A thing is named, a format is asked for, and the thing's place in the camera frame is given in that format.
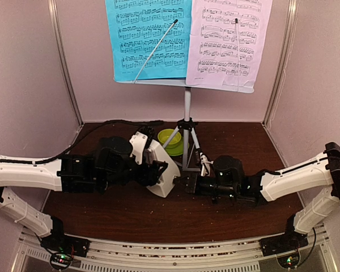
wooden table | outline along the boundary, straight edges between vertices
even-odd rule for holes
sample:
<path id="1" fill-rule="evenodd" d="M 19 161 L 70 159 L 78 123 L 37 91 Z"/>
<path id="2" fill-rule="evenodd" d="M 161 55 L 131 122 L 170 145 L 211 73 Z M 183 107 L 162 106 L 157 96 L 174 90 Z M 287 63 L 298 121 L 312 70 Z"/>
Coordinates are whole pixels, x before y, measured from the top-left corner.
<path id="1" fill-rule="evenodd" d="M 86 124 L 81 133 L 96 124 Z M 157 127 L 174 128 L 175 123 Z M 129 139 L 136 127 L 108 125 L 90 134 L 73 149 L 86 154 L 98 140 L 113 135 Z M 261 124 L 200 123 L 197 135 L 212 160 L 231 155 L 243 162 L 246 175 L 260 169 L 276 170 L 283 164 Z M 210 197 L 194 196 L 176 186 L 165 199 L 135 182 L 115 186 L 104 195 L 51 192 L 44 212 L 63 220 L 69 234 L 117 241 L 187 243 L 222 241 L 270 235 L 284 231 L 287 218 L 302 209 L 297 194 L 256 208 L 232 206 L 229 199 L 217 205 Z"/>

stand leg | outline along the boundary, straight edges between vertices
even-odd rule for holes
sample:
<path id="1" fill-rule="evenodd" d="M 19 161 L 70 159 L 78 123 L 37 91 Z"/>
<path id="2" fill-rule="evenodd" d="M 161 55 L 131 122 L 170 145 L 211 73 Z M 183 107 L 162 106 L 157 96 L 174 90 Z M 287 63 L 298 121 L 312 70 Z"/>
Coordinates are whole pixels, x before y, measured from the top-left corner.
<path id="1" fill-rule="evenodd" d="M 192 89 L 185 87 L 185 105 L 184 105 L 184 121 L 190 121 L 190 103 L 192 102 Z M 189 131 L 184 129 L 184 149 L 182 155 L 182 169 L 185 170 L 188 165 L 188 144 Z"/>
<path id="2" fill-rule="evenodd" d="M 184 149 L 182 154 L 182 169 L 185 170 L 188 165 L 188 143 L 189 143 L 189 131 L 184 129 Z"/>
<path id="3" fill-rule="evenodd" d="M 195 133 L 195 129 L 192 129 L 192 137 L 193 137 L 193 141 L 194 141 L 194 144 L 195 144 L 195 148 L 199 149 L 200 144 L 199 144 L 199 141 L 198 141 L 197 134 Z"/>
<path id="4" fill-rule="evenodd" d="M 165 144 L 163 145 L 163 148 L 165 149 L 168 145 L 169 145 L 169 142 L 171 142 L 171 140 L 175 137 L 176 133 L 179 132 L 179 128 L 176 127 L 173 131 L 173 133 L 170 135 L 170 137 L 166 140 Z"/>

yellow bowl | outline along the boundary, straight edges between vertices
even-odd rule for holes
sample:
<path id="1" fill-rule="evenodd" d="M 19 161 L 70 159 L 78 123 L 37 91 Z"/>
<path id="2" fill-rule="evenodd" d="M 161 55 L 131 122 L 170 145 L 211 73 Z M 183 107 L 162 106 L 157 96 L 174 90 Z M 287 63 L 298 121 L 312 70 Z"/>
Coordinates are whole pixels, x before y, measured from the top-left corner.
<path id="1" fill-rule="evenodd" d="M 174 132 L 173 129 L 164 129 L 159 132 L 158 134 L 158 140 L 161 143 L 161 145 L 165 144 L 167 139 L 171 136 L 171 134 Z M 169 145 L 166 147 L 166 149 L 172 149 L 180 145 L 181 141 L 181 134 L 178 132 L 175 134 L 175 137 L 169 142 Z"/>

sheet music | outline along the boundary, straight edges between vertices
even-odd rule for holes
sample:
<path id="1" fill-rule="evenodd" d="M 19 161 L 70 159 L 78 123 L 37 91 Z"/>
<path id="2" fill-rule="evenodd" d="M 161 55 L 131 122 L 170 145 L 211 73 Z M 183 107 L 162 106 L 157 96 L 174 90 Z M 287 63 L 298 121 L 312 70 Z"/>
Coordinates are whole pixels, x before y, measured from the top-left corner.
<path id="1" fill-rule="evenodd" d="M 115 81 L 134 80 L 169 26 L 178 22 L 139 79 L 184 78 L 192 0 L 106 0 Z"/>
<path id="2" fill-rule="evenodd" d="M 240 87 L 253 87 L 271 6 L 272 0 L 193 1 L 186 83 L 237 86 L 239 80 Z"/>

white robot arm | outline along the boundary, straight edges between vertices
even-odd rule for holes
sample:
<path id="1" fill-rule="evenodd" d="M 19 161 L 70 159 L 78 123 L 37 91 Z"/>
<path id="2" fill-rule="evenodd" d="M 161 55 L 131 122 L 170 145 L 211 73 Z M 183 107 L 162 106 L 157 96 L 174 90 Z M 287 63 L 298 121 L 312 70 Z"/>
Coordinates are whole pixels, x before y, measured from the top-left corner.
<path id="1" fill-rule="evenodd" d="M 335 143 L 328 143 L 325 152 L 279 171 L 263 170 L 246 176 L 241 161 L 230 156 L 218 157 L 212 168 L 215 177 L 198 175 L 189 180 L 188 193 L 209 195 L 214 202 L 218 196 L 229 196 L 257 205 L 325 186 L 307 207 L 288 219 L 285 234 L 261 240 L 264 256 L 307 245 L 307 233 L 340 206 L 340 147 Z"/>
<path id="2" fill-rule="evenodd" d="M 0 155 L 0 211 L 31 229 L 44 248 L 85 257 L 88 240 L 64 235 L 61 220 L 37 211 L 8 186 L 103 193 L 108 185 L 135 180 L 157 196 L 166 197 L 180 171 L 152 135 L 150 127 L 143 127 L 130 141 L 103 138 L 96 152 L 87 156 L 29 159 Z"/>

